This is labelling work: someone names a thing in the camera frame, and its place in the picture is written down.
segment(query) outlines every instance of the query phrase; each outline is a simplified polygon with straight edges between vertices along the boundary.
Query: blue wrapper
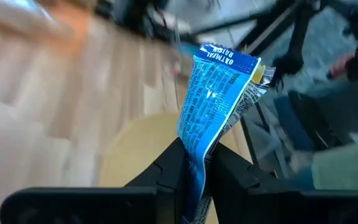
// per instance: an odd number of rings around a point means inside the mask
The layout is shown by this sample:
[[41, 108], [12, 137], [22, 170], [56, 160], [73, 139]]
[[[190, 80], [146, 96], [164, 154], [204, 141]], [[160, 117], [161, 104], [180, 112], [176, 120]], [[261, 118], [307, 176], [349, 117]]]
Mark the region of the blue wrapper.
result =
[[259, 58], [214, 44], [203, 44], [194, 61], [177, 125], [178, 135], [189, 155], [185, 223], [195, 223], [196, 217], [205, 219], [210, 203], [208, 198], [201, 202], [206, 181], [206, 155], [212, 152], [260, 63]]

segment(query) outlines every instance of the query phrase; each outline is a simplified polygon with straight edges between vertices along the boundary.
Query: wooden floor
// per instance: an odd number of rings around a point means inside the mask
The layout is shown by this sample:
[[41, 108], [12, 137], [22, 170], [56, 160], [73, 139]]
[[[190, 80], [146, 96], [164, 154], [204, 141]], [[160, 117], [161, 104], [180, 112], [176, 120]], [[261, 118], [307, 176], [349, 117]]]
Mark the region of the wooden floor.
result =
[[[75, 38], [0, 28], [0, 203], [24, 187], [96, 185], [97, 161], [133, 119], [180, 111], [188, 78], [169, 46], [85, 11], [54, 12]], [[240, 126], [232, 133], [247, 155]]]

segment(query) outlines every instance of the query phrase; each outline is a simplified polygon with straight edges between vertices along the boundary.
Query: yellow object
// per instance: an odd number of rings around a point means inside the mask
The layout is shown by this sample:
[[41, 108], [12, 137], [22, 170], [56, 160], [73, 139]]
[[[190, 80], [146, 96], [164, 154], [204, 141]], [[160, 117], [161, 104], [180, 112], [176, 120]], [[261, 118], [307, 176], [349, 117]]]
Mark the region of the yellow object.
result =
[[262, 77], [264, 75], [265, 69], [266, 69], [265, 65], [259, 65], [258, 66], [254, 76], [252, 77], [252, 81], [254, 83], [260, 83], [260, 81], [262, 80]]

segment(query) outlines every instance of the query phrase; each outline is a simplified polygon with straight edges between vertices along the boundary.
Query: black holder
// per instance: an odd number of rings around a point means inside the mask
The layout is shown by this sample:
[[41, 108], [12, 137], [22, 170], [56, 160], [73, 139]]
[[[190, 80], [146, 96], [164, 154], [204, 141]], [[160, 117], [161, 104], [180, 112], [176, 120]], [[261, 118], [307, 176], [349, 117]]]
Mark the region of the black holder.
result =
[[[186, 150], [179, 138], [125, 187], [25, 189], [5, 199], [2, 224], [181, 223]], [[358, 191], [302, 191], [218, 143], [208, 172], [219, 223], [358, 223]]]

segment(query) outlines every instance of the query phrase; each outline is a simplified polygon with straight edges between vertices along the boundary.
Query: person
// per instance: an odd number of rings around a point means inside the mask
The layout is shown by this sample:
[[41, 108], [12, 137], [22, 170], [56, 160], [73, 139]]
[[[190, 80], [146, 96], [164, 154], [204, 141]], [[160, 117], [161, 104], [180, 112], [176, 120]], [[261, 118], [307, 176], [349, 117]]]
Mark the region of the person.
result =
[[307, 95], [342, 144], [323, 151], [296, 151], [290, 161], [296, 175], [290, 182], [306, 190], [358, 190], [358, 54], [342, 56], [329, 72], [330, 85]]

